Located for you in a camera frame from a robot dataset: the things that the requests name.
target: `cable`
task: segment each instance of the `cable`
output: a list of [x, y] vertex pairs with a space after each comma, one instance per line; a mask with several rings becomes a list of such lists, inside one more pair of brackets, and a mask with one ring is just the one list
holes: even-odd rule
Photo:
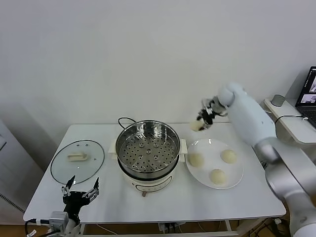
[[26, 236], [29, 234], [29, 231], [28, 231], [28, 223], [36, 223], [36, 218], [31, 219], [31, 220], [28, 220], [28, 221], [25, 222], [24, 230], [25, 230], [25, 235], [26, 235]]
[[276, 119], [275, 124], [277, 123], [277, 121], [278, 121], [279, 119], [284, 118], [284, 117], [289, 117], [289, 118], [303, 118], [303, 117], [305, 117], [305, 116], [303, 116], [303, 115], [282, 115], [282, 116], [280, 116], [280, 117], [278, 117], [278, 118]]
[[206, 232], [206, 231], [202, 228], [202, 226], [199, 224], [199, 222], [198, 222], [198, 226], [201, 228], [201, 230], [203, 230], [204, 232]]
[[176, 233], [176, 223], [175, 223], [175, 222], [171, 222], [171, 225], [172, 225], [172, 227], [173, 227], [174, 233]]
[[114, 235], [117, 235], [117, 233], [115, 233], [114, 231], [110, 231], [110, 230], [108, 230], [107, 228], [104, 228], [103, 226], [100, 226], [100, 225], [98, 225], [98, 224], [97, 224], [97, 226], [100, 227], [101, 229], [104, 229], [105, 231], [108, 231], [108, 232], [111, 232], [111, 233], [114, 234]]
[[133, 121], [133, 122], [136, 122], [134, 119], [129, 118], [129, 117], [120, 117], [120, 118], [118, 119], [118, 123], [119, 123], [119, 125], [120, 125], [123, 129], [125, 129], [125, 127], [120, 123], [120, 120], [121, 120], [121, 119], [128, 119], [128, 120], [131, 120], [131, 121]]
[[38, 237], [46, 237], [46, 236], [50, 236], [50, 235], [55, 234], [55, 233], [58, 233], [58, 232], [59, 232], [59, 231], [52, 231], [52, 232], [50, 232], [50, 233], [46, 233], [46, 234], [41, 235], [41, 236], [38, 236]]

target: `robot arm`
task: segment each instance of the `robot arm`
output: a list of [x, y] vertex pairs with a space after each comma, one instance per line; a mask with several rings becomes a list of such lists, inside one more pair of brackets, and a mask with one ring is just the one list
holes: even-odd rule
[[269, 163], [266, 179], [274, 194], [286, 201], [294, 237], [310, 237], [316, 233], [316, 208], [310, 196], [316, 193], [316, 166], [299, 148], [277, 139], [273, 121], [259, 104], [236, 83], [220, 90], [217, 97], [205, 104], [197, 120], [200, 130], [209, 128], [216, 115], [226, 110], [230, 122], [243, 141], [258, 158]]

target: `table leg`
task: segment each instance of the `table leg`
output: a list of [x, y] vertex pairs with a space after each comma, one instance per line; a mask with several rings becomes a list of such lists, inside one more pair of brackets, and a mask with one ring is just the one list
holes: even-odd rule
[[245, 233], [256, 227], [258, 224], [260, 224], [262, 221], [264, 221], [264, 218], [260, 219], [250, 219], [250, 220], [244, 220], [238, 227], [237, 232], [238, 236], [243, 236]]

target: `table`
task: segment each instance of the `table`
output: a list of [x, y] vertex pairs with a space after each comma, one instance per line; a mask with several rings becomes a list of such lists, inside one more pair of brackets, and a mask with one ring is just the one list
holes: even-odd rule
[[[301, 115], [294, 107], [294, 99], [285, 100], [281, 107], [271, 104], [271, 99], [265, 99], [265, 104], [277, 118], [283, 115]], [[280, 118], [279, 122], [295, 142], [303, 145], [316, 144], [316, 129], [308, 121], [302, 120], [302, 118], [284, 117]]]
[[[242, 142], [230, 123], [215, 123], [203, 132], [193, 132], [188, 124], [170, 124], [187, 144], [201, 138], [215, 138], [230, 145], [244, 164], [244, 176], [235, 187], [216, 190], [199, 183], [184, 163], [175, 169], [175, 178], [163, 190], [145, 198], [123, 179], [115, 160], [106, 154], [105, 161], [92, 178], [74, 185], [72, 190], [88, 191], [100, 178], [100, 195], [79, 214], [82, 223], [147, 223], [252, 219], [282, 216], [286, 213], [265, 180], [265, 173], [251, 147]], [[118, 125], [71, 125], [57, 152], [76, 140], [98, 142], [108, 151], [121, 132]], [[48, 219], [52, 211], [63, 210], [61, 184], [46, 170], [25, 214], [31, 218]]]

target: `black power cord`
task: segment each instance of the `black power cord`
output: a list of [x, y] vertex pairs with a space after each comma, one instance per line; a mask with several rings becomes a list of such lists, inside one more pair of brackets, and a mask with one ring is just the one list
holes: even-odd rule
[[[25, 222], [25, 225], [24, 225], [25, 236], [27, 236], [27, 235], [29, 234], [29, 230], [28, 230], [28, 224], [29, 224], [29, 223], [34, 223], [34, 224], [35, 224], [35, 223], [36, 223], [36, 218], [31, 219], [31, 220], [28, 220], [28, 221]], [[41, 223], [41, 224], [48, 225], [48, 224], [49, 224], [49, 220], [40, 220], [40, 223]], [[50, 233], [41, 235], [41, 236], [39, 236], [39, 237], [49, 236], [49, 235], [52, 235], [52, 234], [57, 233], [57, 232], [59, 232], [59, 231], [52, 231], [52, 232], [50, 232]]]
[[25, 222], [25, 225], [24, 225], [25, 236], [27, 236], [29, 234], [28, 223], [36, 223], [36, 219], [31, 219], [31, 220], [28, 220]]
[[279, 121], [279, 119], [284, 118], [284, 117], [286, 117], [286, 118], [304, 118], [305, 116], [303, 116], [303, 115], [282, 115], [276, 119], [275, 124], [277, 123], [277, 121]]
[[120, 122], [121, 119], [128, 119], [128, 120], [131, 120], [131, 121], [133, 121], [133, 122], [136, 122], [134, 119], [129, 118], [129, 117], [120, 117], [120, 118], [118, 119], [118, 123], [119, 123], [119, 125], [120, 125], [123, 129], [125, 129], [125, 127], [121, 124], [121, 122]]
[[59, 231], [52, 231], [52, 232], [50, 232], [50, 233], [46, 233], [46, 234], [41, 235], [41, 236], [38, 236], [38, 237], [46, 237], [46, 236], [50, 236], [50, 235], [53, 235], [53, 234], [58, 233], [58, 232], [59, 232]]

